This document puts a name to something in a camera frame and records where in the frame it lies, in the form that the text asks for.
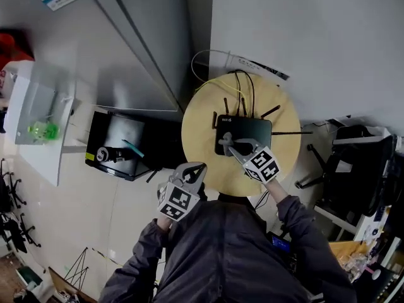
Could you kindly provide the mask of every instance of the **person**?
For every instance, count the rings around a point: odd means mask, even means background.
[[[145,227],[133,257],[114,272],[99,302],[309,302],[306,290],[323,293],[325,302],[356,302],[348,276],[299,198],[276,179],[265,186],[290,233],[296,276],[266,238],[265,222],[254,210],[199,201],[179,222],[158,217]],[[152,297],[163,248],[166,265]]]

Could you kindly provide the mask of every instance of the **green bottle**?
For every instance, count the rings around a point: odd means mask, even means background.
[[[55,140],[59,135],[59,127],[51,122],[35,121],[32,126],[28,127],[28,132],[36,140]]]

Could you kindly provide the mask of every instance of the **sleeve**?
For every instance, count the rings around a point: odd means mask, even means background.
[[[297,255],[297,277],[309,290],[318,290],[326,303],[354,303],[356,293],[348,276],[331,252],[325,236],[314,225],[314,217],[296,196],[278,204],[279,219],[292,238]]]
[[[168,233],[150,222],[133,248],[133,256],[109,278],[99,303],[148,302],[153,294],[158,260],[162,256]]]

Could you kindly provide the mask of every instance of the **hand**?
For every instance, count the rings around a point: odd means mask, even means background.
[[[277,179],[272,179],[265,184],[265,188],[269,190],[272,198],[276,203],[281,202],[284,198],[288,196],[286,191],[283,189],[282,185],[279,184]]]
[[[168,232],[172,225],[172,220],[165,215],[160,214],[157,218],[157,225],[163,231]]]

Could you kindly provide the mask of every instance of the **yellow cable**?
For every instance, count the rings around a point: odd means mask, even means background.
[[[246,98],[246,96],[244,95],[244,93],[242,93],[241,91],[238,91],[238,89],[236,89],[236,88],[234,88],[234,87],[228,85],[227,83],[225,83],[225,82],[223,82],[222,80],[219,80],[219,79],[217,79],[217,78],[213,78],[213,79],[211,79],[211,80],[206,81],[205,83],[203,83],[199,88],[197,88],[197,89],[195,90],[195,93],[198,92],[200,89],[202,89],[206,84],[211,83],[212,81],[218,81],[218,82],[220,82],[221,84],[224,84],[225,86],[227,86],[228,88],[231,88],[232,90],[236,91],[237,93],[240,93],[240,94],[242,95],[242,97],[244,98],[244,100],[246,101],[246,112],[248,113],[247,98]]]

